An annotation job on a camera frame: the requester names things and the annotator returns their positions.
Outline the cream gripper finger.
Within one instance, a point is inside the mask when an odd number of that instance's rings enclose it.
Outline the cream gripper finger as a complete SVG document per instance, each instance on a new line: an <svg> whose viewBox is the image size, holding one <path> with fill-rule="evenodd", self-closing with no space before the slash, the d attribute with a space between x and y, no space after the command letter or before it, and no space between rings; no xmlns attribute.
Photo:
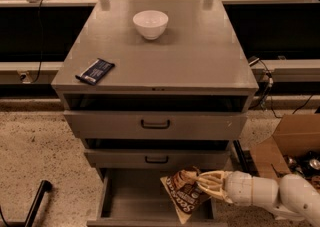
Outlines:
<svg viewBox="0 0 320 227"><path fill-rule="evenodd" d="M203 172L197 177L197 181L209 185L212 185L213 183L222 184L230 174L231 171L222 170Z"/></svg>
<svg viewBox="0 0 320 227"><path fill-rule="evenodd" d="M227 192L222 188L221 185L214 185L212 188L210 188L208 186L199 184L199 188L215 199L222 200L227 203L233 203L233 201L229 198Z"/></svg>

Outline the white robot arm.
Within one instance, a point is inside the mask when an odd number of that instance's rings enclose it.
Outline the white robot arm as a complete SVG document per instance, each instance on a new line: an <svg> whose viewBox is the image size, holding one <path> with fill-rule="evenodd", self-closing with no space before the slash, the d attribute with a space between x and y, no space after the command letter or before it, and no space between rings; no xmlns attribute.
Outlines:
<svg viewBox="0 0 320 227"><path fill-rule="evenodd" d="M304 178L286 174L279 181L241 171L210 171L196 178L213 198L239 206L256 206L289 220L320 227L320 193Z"/></svg>

